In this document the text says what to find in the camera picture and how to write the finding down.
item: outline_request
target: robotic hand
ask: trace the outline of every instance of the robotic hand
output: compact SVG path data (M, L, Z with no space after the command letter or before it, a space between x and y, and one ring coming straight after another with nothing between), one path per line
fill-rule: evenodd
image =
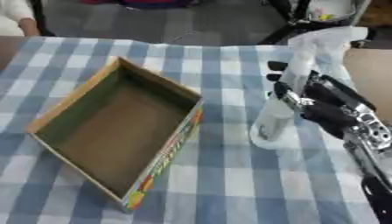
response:
M375 106L350 87L314 71L303 97L279 78L278 74L268 75L275 82L277 98L344 141L361 171L361 187L375 215L381 224L392 223L392 167L385 165L385 161L392 160L392 128L378 119Z

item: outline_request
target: gingham tablecloth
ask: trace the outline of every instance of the gingham tablecloth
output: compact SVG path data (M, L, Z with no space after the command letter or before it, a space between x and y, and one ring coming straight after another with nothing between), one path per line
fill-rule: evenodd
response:
M199 131L133 214L24 132L109 55L162 72L205 100ZM376 223L341 141L296 119L297 150L250 142L249 128L270 87L266 62L290 57L283 46L29 39L0 74L0 223Z

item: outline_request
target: cardboard box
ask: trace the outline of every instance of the cardboard box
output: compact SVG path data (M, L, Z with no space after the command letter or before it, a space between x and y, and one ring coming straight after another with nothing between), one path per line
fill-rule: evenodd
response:
M118 58L26 130L129 211L196 128L201 105L192 90Z

